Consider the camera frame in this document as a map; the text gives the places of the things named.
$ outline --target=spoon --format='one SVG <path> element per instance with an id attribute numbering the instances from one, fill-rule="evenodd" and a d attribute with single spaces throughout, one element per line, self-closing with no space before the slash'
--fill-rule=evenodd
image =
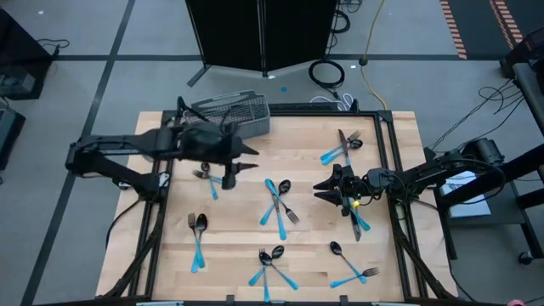
<path id="1" fill-rule="evenodd" d="M 210 181 L 210 188 L 212 189 L 212 198 L 214 200 L 217 200 L 219 198 L 218 192 L 215 190 L 215 187 L 213 187 L 213 181 L 212 178 L 210 178 L 210 164 L 207 162 L 203 162 L 201 164 L 201 169 L 204 172 L 204 176 L 209 179 Z"/>
<path id="2" fill-rule="evenodd" d="M 262 252 L 258 254 L 258 258 L 261 259 L 261 263 L 263 263 L 264 266 L 267 266 L 267 267 L 271 266 L 272 268 L 274 268 L 274 270 L 278 271 L 281 277 L 283 277 L 283 279 L 286 280 L 286 282 L 289 284 L 289 286 L 291 286 L 293 290 L 298 289 L 298 284 L 295 281 L 287 277 L 287 275 L 284 275 L 283 272 L 281 272 L 278 268 L 274 266 L 274 264 L 272 263 L 272 258 L 270 257 L 269 254 Z"/>
<path id="3" fill-rule="evenodd" d="M 354 139 L 353 141 L 350 141 L 348 143 L 348 149 L 354 149 L 354 150 L 357 150 L 359 149 L 360 147 L 363 146 L 363 141 L 360 140 L 360 139 Z M 339 157 L 340 155 L 344 154 L 343 152 L 340 152 L 340 153 L 337 153 L 337 154 L 334 154 L 334 155 L 331 155 L 331 156 L 328 156 L 327 158 L 321 160 L 321 164 L 323 166 L 326 166 L 328 165 L 329 163 L 331 163 L 332 161 L 334 161 L 335 158 Z"/>
<path id="4" fill-rule="evenodd" d="M 198 218 L 196 219 L 196 227 L 195 227 L 195 231 L 198 232 L 198 244 L 199 244 L 199 246 L 200 246 L 200 243 L 201 243 L 202 232 L 204 230 L 206 230 L 206 229 L 207 229 L 207 217 L 206 217 L 206 215 L 204 213 L 201 213 L 200 215 L 198 215 Z M 193 272 L 193 273 L 196 273 L 196 271 L 198 270 L 198 267 L 200 267 L 200 268 L 205 267 L 204 257 L 202 256 L 202 261 L 199 262 L 198 257 L 195 254 L 195 258 L 193 259 L 193 265 L 191 266 L 190 271 Z"/>
<path id="5" fill-rule="evenodd" d="M 278 259 L 283 255 L 283 251 L 285 251 L 285 248 L 283 246 L 277 246 L 272 250 L 272 259 Z M 264 270 L 266 269 L 266 266 L 263 266 L 250 280 L 249 280 L 249 286 L 255 285 L 259 277 L 263 274 Z"/>
<path id="6" fill-rule="evenodd" d="M 286 194 L 290 188 L 291 188 L 291 181 L 289 179 L 285 179 L 281 181 L 280 186 L 278 187 L 278 190 L 280 191 L 280 194 L 278 196 Z M 274 203 L 270 205 L 269 210 L 267 210 L 264 216 L 261 218 L 261 221 L 260 221 L 261 225 L 266 224 L 266 222 L 269 220 L 270 214 L 272 213 L 273 209 L 274 209 Z"/>
<path id="7" fill-rule="evenodd" d="M 342 247 L 338 244 L 338 242 L 331 241 L 331 251 L 335 255 L 339 255 L 343 258 L 343 260 L 348 264 L 348 266 L 351 268 L 352 271 L 354 271 L 355 275 L 360 275 L 360 272 L 343 256 L 342 254 Z M 360 282 L 363 284 L 366 284 L 366 278 L 364 276 L 361 276 L 359 278 Z"/>

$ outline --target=wire basket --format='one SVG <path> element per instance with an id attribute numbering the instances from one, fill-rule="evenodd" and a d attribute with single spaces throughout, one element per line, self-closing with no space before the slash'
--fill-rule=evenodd
<path id="1" fill-rule="evenodd" d="M 270 110 L 263 94 L 252 90 L 228 93 L 215 98 L 195 102 L 191 108 L 201 113 L 210 122 L 228 124 L 238 123 L 236 135 L 249 139 L 270 132 Z M 189 123 L 199 122 L 200 118 L 185 112 Z"/>

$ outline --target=black metal frame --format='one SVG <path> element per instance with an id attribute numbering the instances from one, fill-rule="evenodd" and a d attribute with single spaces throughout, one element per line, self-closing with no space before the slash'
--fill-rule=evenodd
<path id="1" fill-rule="evenodd" d="M 167 121 L 169 118 L 172 118 L 176 115 L 175 110 L 165 110 L 162 113 L 162 119 L 161 119 L 161 125 L 164 126 L 167 124 Z M 393 159 L 394 159 L 394 166 L 396 170 L 401 171 L 402 170 L 402 164 L 400 160 L 400 152 L 399 152 L 399 146 L 397 143 L 396 138 L 396 132 L 394 130 L 394 122 L 393 122 L 393 115 L 391 111 L 389 110 L 379 110 L 379 111 L 360 111 L 357 107 L 357 105 L 352 108 L 350 111 L 331 111 L 331 110 L 272 110 L 271 116 L 345 116 L 345 117 L 370 117 L 374 121 L 374 128 L 376 129 L 376 137 L 377 137 L 377 146 L 379 150 L 380 155 L 380 162 L 382 163 L 382 167 L 388 168 L 388 158 L 387 158 L 387 151 L 385 149 L 385 141 L 383 136 L 383 129 L 382 129 L 382 122 L 386 123 L 387 129 L 388 129 L 388 136 L 391 143 L 391 150 L 393 153 Z M 172 176 L 172 170 L 173 170 L 173 159 L 167 161 L 167 168 L 166 173 L 170 174 Z M 152 172 L 158 174 L 159 168 L 161 166 L 160 161 L 155 161 L 153 164 Z M 145 284 L 144 289 L 144 295 L 138 295 L 138 284 L 139 284 L 139 272 L 133 277 L 130 287 L 128 289 L 128 296 L 127 297 L 98 297 L 94 300 L 89 301 L 76 301 L 76 302 L 69 302 L 69 303 L 62 303 L 61 305 L 65 306 L 82 306 L 82 305 L 135 305 L 137 302 L 150 302 L 152 299 L 152 293 L 153 293 L 153 286 L 155 284 L 155 277 L 156 277 L 156 267 L 158 263 L 158 257 L 159 257 L 159 248 L 161 245 L 161 235 L 162 235 L 162 226 L 164 223 L 164 214 L 166 211 L 166 205 L 167 205 L 167 194 L 169 191 L 169 186 L 165 189 L 165 196 L 162 197 L 162 200 L 158 203 L 151 203 L 146 202 L 145 208 L 144 208 L 144 215 L 142 219 L 142 225 L 140 228 L 139 233 L 139 241 L 138 241 L 138 248 L 137 252 L 141 251 L 144 248 L 145 242 L 149 239 L 147 237 L 150 222 L 151 222 L 151 210 L 153 209 L 154 205 L 158 205 L 158 214 L 156 217 L 156 225 L 155 227 L 160 229 L 157 234 L 158 238 L 156 240 L 155 245 L 152 247 L 151 255 L 150 255 L 150 264 L 149 264 L 149 272 L 147 275 L 147 280 Z M 395 232 L 395 229 L 398 229 L 400 227 L 400 221 L 399 216 L 396 210 L 395 203 L 389 199 L 388 197 L 388 208 L 389 208 L 389 215 L 391 218 L 391 224 L 393 227 L 393 232 Z M 411 216 L 411 210 L 410 206 L 403 207 L 404 215 L 405 215 L 405 224 L 407 228 L 407 234 L 409 237 L 409 243 L 413 248 L 413 251 L 418 256 L 418 246 L 417 246 L 417 237 L 416 237 L 416 231 L 413 223 L 413 218 Z M 471 302 L 462 302 L 457 300 L 451 300 L 451 299 L 432 299 L 428 298 L 427 293 L 427 286 L 425 283 L 425 280 L 422 278 L 422 271 L 416 269 L 416 282 L 417 287 L 419 291 L 419 297 L 414 297 L 411 294 L 411 288 L 410 288 L 410 279 L 408 276 L 408 270 L 406 267 L 406 261 L 405 261 L 405 249 L 401 246 L 400 238 L 397 235 L 394 235 L 394 244 L 395 244 L 395 252 L 397 255 L 397 261 L 399 265 L 399 277 L 400 277 L 400 283 L 402 286 L 402 292 L 403 297 L 406 303 L 418 303 L 421 305 L 478 305 L 478 306 L 485 306 L 485 305 L 495 305 L 491 303 L 471 303 Z M 260 305 L 262 302 L 234 302 L 235 299 L 233 296 L 227 296 L 225 300 L 225 305 Z M 214 302 L 205 302 L 205 301 L 197 301 L 197 302 L 184 302 L 184 305 L 217 305 L 218 301 Z M 346 296 L 340 296 L 339 302 L 323 302 L 323 303 L 315 303 L 315 302 L 285 302 L 286 305 L 371 305 L 371 303 L 368 302 L 354 302 L 349 303 L 348 298 Z"/>

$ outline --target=white cable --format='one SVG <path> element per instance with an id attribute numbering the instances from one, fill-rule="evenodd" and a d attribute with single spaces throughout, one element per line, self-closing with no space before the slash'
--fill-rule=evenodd
<path id="1" fill-rule="evenodd" d="M 333 101 L 331 99 L 328 99 L 326 97 L 323 97 L 323 96 L 317 96 L 317 97 L 313 97 L 309 103 L 314 103 L 317 99 L 323 99 L 327 102 L 331 102 L 331 103 L 337 103 L 337 104 L 340 104 L 341 106 L 343 106 L 343 109 L 340 108 L 340 105 L 338 106 L 338 110 L 339 111 L 347 111 L 351 108 L 351 105 L 354 103 L 354 97 L 349 94 L 349 93 L 345 93 L 342 95 L 342 101 L 341 100 L 336 100 L 336 101 Z"/>

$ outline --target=spoon head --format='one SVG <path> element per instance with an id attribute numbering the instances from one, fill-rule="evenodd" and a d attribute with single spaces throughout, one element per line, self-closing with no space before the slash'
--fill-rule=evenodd
<path id="1" fill-rule="evenodd" d="M 340 247 L 340 245 L 336 241 L 331 242 L 331 251 L 335 255 L 342 255 L 342 248 Z"/>
<path id="2" fill-rule="evenodd" d="M 203 162 L 203 163 L 201 164 L 201 169 L 202 169 L 202 171 L 204 171 L 205 173 L 210 172 L 210 164 L 207 163 L 207 162 Z"/>
<path id="3" fill-rule="evenodd" d="M 350 143 L 350 148 L 352 149 L 359 149 L 362 146 L 363 146 L 363 141 L 360 139 L 354 139 L 354 141 Z"/>
<path id="4" fill-rule="evenodd" d="M 283 246 L 277 246 L 272 250 L 272 259 L 280 258 L 281 255 L 283 255 L 283 251 L 285 251 L 285 248 Z"/>
<path id="5" fill-rule="evenodd" d="M 198 218 L 196 219 L 196 229 L 200 231 L 207 229 L 207 217 L 204 213 L 198 215 Z"/>
<path id="6" fill-rule="evenodd" d="M 270 257 L 269 254 L 267 254 L 265 252 L 259 253 L 258 258 L 261 261 L 261 263 L 264 264 L 264 265 L 272 264 L 272 258 Z"/>
<path id="7" fill-rule="evenodd" d="M 291 181 L 289 179 L 284 179 L 280 183 L 279 192 L 280 194 L 284 194 L 291 188 Z"/>

